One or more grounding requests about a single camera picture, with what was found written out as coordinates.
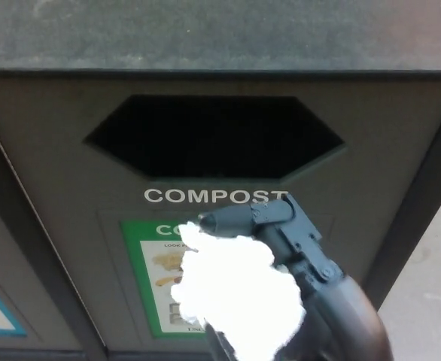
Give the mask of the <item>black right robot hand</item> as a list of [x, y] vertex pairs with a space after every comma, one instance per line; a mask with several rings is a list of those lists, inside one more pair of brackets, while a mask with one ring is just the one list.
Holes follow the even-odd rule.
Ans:
[[306, 318], [277, 360], [392, 360], [386, 328], [360, 285], [325, 255], [316, 229], [287, 193], [270, 202], [199, 215], [210, 235], [252, 236], [273, 252], [300, 287]]

